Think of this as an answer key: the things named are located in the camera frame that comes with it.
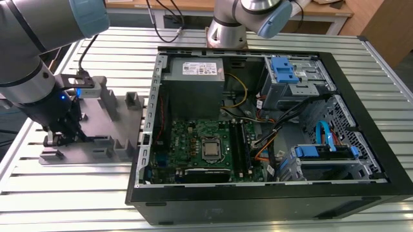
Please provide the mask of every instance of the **aluminum table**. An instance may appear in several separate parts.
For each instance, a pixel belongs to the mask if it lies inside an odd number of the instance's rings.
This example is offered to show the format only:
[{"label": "aluminum table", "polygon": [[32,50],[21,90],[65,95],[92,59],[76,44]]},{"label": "aluminum table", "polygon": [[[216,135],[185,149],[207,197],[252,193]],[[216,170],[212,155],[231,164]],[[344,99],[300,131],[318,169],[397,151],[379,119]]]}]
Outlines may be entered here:
[{"label": "aluminum table", "polygon": [[[161,29],[164,37],[173,29]],[[89,40],[74,43],[57,73],[74,73]],[[322,51],[334,54],[378,128],[413,176],[413,95],[367,42],[351,36],[279,34],[263,40],[247,35],[251,49]],[[152,29],[111,28],[84,58],[91,75],[108,78],[116,95],[147,96],[160,42]],[[187,30],[172,46],[203,47],[204,32]],[[40,166],[45,132],[26,120],[0,164],[0,231],[274,231],[354,232],[413,230],[413,199],[379,205],[340,220],[152,226],[124,205],[129,163]]]}]

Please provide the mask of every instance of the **blue latch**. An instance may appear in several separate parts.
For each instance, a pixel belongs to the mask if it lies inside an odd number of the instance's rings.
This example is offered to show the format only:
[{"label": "blue latch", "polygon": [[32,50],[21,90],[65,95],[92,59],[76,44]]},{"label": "blue latch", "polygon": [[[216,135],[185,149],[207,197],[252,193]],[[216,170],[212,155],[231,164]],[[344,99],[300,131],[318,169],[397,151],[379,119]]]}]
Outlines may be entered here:
[{"label": "blue latch", "polygon": [[278,83],[298,83],[294,67],[286,57],[271,57],[271,66]]},{"label": "blue latch", "polygon": [[316,148],[314,146],[295,147],[296,157],[319,157]]},{"label": "blue latch", "polygon": [[354,158],[357,159],[357,158],[358,158],[358,155],[359,155],[357,147],[355,147],[355,146],[351,146],[351,147],[350,147],[350,150],[351,150],[351,153],[352,153],[352,155],[354,155]]}]

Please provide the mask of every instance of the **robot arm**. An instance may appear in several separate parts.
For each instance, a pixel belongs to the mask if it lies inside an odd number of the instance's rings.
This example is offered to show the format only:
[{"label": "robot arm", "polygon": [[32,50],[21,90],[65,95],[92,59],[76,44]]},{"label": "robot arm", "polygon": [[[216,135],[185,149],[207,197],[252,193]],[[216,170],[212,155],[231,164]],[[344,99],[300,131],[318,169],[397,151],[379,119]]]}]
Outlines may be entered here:
[{"label": "robot arm", "polygon": [[109,27],[101,0],[0,1],[0,93],[46,131],[84,140],[76,99],[38,55]]},{"label": "robot arm", "polygon": [[207,42],[216,48],[243,48],[246,28],[260,37],[274,37],[290,19],[292,11],[287,0],[215,1],[213,20]]}]

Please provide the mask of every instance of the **orange wire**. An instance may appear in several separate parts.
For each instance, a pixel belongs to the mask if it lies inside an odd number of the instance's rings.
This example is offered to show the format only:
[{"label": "orange wire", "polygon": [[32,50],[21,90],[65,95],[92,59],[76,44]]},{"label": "orange wire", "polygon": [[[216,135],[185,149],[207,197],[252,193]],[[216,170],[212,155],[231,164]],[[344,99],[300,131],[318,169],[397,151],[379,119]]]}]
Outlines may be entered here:
[{"label": "orange wire", "polygon": [[[263,121],[264,121],[264,119],[259,118],[259,116],[258,116],[259,111],[260,111],[260,109],[256,111],[255,118],[256,118],[256,120],[258,120],[258,121],[262,121],[262,122],[263,122]],[[268,121],[270,121],[271,123],[275,123],[275,120],[274,120],[274,119],[271,119],[271,118],[268,119]]]},{"label": "orange wire", "polygon": [[259,158],[259,155],[260,155],[260,153],[263,152],[263,150],[268,147],[268,145],[270,145],[271,142],[274,141],[275,137],[276,137],[276,134],[275,134],[275,136],[270,139],[270,141],[266,143],[266,145],[262,147],[262,149],[259,150],[259,152],[256,153],[256,155],[255,155],[255,157],[254,157],[255,160],[264,160],[264,161],[268,161],[267,158]]}]

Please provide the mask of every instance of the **black cable on table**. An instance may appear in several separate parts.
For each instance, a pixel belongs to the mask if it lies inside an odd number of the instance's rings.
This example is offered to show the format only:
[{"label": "black cable on table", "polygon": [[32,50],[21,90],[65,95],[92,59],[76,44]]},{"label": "black cable on table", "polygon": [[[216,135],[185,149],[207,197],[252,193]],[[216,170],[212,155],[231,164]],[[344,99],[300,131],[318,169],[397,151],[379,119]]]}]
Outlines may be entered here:
[{"label": "black cable on table", "polygon": [[83,62],[83,59],[84,59],[85,54],[88,53],[88,51],[89,51],[89,49],[91,49],[92,44],[93,44],[95,41],[96,41],[97,36],[99,36],[99,34],[96,34],[96,35],[93,36],[93,38],[92,38],[92,40],[91,40],[88,46],[85,47],[85,49],[84,49],[84,51],[83,51],[83,53],[81,53],[81,56],[80,56],[80,59],[79,59],[79,63],[77,63],[77,64],[79,64],[79,69],[77,69],[77,72],[79,72],[79,73],[84,72],[84,69],[83,69],[83,67],[81,67],[81,62]]},{"label": "black cable on table", "polygon": [[298,27],[296,27],[295,31],[292,31],[292,33],[296,33],[296,31],[300,29],[302,24],[303,24],[303,8],[299,5],[299,3],[296,2],[296,0],[290,0],[290,2],[294,2],[298,5],[299,9],[300,9],[300,20],[299,20]]},{"label": "black cable on table", "polygon": [[5,133],[5,134],[18,134],[17,131],[13,131],[13,130],[1,130],[1,129],[0,129],[0,133]]},{"label": "black cable on table", "polygon": [[[165,39],[160,36],[160,34],[159,34],[156,22],[155,22],[155,20],[152,19],[151,7],[149,7],[149,0],[147,0],[147,6],[148,6],[148,11],[149,11],[149,19],[151,19],[151,22],[152,22],[152,25],[153,25],[153,29],[155,29],[155,32],[156,32],[156,35],[157,35],[159,39],[160,39],[163,42],[165,42],[165,43],[171,43],[171,42],[173,42],[173,41],[177,39],[177,37],[179,37],[179,35],[180,35],[180,31],[181,31],[181,29],[183,29],[183,27],[184,27],[184,25],[185,25],[184,17],[183,17],[183,14],[181,14],[181,12],[180,12],[177,6],[176,6],[173,0],[169,0],[169,1],[171,1],[171,3],[172,3],[173,7],[176,8],[177,12],[179,12],[180,20],[181,20],[181,26],[180,26],[180,28],[179,28],[177,31],[176,31],[175,37],[173,37],[171,40],[165,40]],[[176,16],[175,13],[172,12],[172,10],[171,10],[164,4],[161,4],[161,2],[160,2],[159,0],[156,0],[156,2],[159,3],[159,5],[160,5],[165,10],[168,10],[168,11],[171,12],[171,14],[172,14],[173,17],[175,17],[175,20],[177,21],[177,16]]]}]

